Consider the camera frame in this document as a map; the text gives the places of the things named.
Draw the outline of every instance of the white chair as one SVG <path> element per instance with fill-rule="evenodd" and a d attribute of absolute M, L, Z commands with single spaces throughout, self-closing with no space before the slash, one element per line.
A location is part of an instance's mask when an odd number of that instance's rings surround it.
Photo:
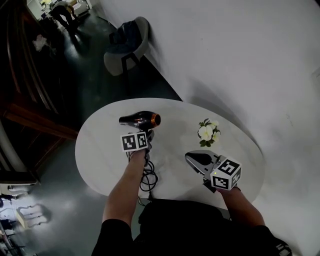
<path fill-rule="evenodd" d="M 23 186 L 23 185 L 31 185 L 31 184 L 0 184 L 0 195 L 10 195 L 10 196 L 18 196 L 18 195 L 28 195 L 27 191 L 24 190 L 9 190 L 8 186 Z"/>
<path fill-rule="evenodd" d="M 135 22 L 139 28 L 142 43 L 131 53 L 109 53 L 104 54 L 104 65 L 113 76 L 119 76 L 122 73 L 127 75 L 128 70 L 136 66 L 141 57 L 148 49 L 149 23 L 144 17 L 137 17 Z"/>
<path fill-rule="evenodd" d="M 28 206 L 28 207 L 18 207 L 16 210 L 15 210 L 15 216 L 16 216 L 16 219 L 20 222 L 20 224 L 22 225 L 22 227 L 24 229 L 29 229 L 29 228 L 32 228 L 34 226 L 40 226 L 42 223 L 45 223 L 45 222 L 39 222 L 39 223 L 34 223 L 32 224 L 31 226 L 29 226 L 29 221 L 30 220 L 33 220 L 35 218 L 40 218 L 40 216 L 36 216 L 36 217 L 32 217 L 30 219 L 27 219 L 26 216 L 30 216 L 30 215 L 33 215 L 34 213 L 28 213 L 26 215 L 24 215 L 21 210 L 22 209 L 29 209 L 29 208 L 33 208 L 33 206 Z"/>

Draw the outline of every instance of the flower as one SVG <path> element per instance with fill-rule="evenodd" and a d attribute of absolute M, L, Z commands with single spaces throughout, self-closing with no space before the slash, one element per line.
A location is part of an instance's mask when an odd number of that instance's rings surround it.
<path fill-rule="evenodd" d="M 218 133 L 219 133 L 219 131 L 215 131 L 215 132 L 213 133 L 212 139 L 213 139 L 215 142 L 219 141 Z"/>
<path fill-rule="evenodd" d="M 211 126 L 212 130 L 216 129 L 216 127 L 219 125 L 218 121 L 210 121 L 211 124 L 208 124 Z"/>
<path fill-rule="evenodd" d="M 214 131 L 211 126 L 202 126 L 198 131 L 199 136 L 202 140 L 210 141 Z"/>

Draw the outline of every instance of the green leaves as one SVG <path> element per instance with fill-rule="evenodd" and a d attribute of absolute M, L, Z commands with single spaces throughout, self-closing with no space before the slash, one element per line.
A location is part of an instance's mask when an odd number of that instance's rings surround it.
<path fill-rule="evenodd" d="M 207 145 L 207 142 L 203 139 L 200 141 L 200 147 L 205 147 Z"/>
<path fill-rule="evenodd" d="M 206 118 L 203 122 L 200 122 L 199 125 L 200 127 L 202 126 L 207 126 L 207 125 L 211 125 L 212 123 L 210 122 L 209 118 Z"/>

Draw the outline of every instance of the black sleeve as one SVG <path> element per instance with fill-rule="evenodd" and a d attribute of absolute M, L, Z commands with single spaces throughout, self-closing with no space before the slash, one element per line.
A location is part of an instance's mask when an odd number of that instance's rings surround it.
<path fill-rule="evenodd" d="M 102 223 L 98 241 L 92 252 L 92 256 L 101 256 L 112 247 L 129 246 L 133 244 L 131 229 L 127 223 L 119 219 L 107 219 Z"/>
<path fill-rule="evenodd" d="M 289 248 L 288 244 L 274 237 L 269 228 L 267 228 L 266 226 L 256 226 L 252 228 L 251 235 L 252 240 L 255 244 L 255 250 L 257 250 L 257 252 L 260 252 L 260 255 L 292 255 L 292 251 Z"/>

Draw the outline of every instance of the white wall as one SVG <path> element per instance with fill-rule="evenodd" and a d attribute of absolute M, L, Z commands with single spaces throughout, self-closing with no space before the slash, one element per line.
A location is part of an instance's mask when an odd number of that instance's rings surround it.
<path fill-rule="evenodd" d="M 91 0 L 90 2 L 91 2 L 91 6 L 92 6 L 92 9 L 93 9 L 94 13 L 98 17 L 106 20 L 107 17 L 106 17 L 106 14 L 104 12 L 104 9 L 103 9 L 101 1 L 100 0 Z"/>
<path fill-rule="evenodd" d="M 247 128 L 268 168 L 254 204 L 298 254 L 320 250 L 320 8 L 314 0 L 101 0 L 144 16 L 147 57 L 181 98 Z"/>
<path fill-rule="evenodd" d="M 41 18 L 41 14 L 44 12 L 42 11 L 41 4 L 38 0 L 28 1 L 27 6 L 37 20 Z"/>

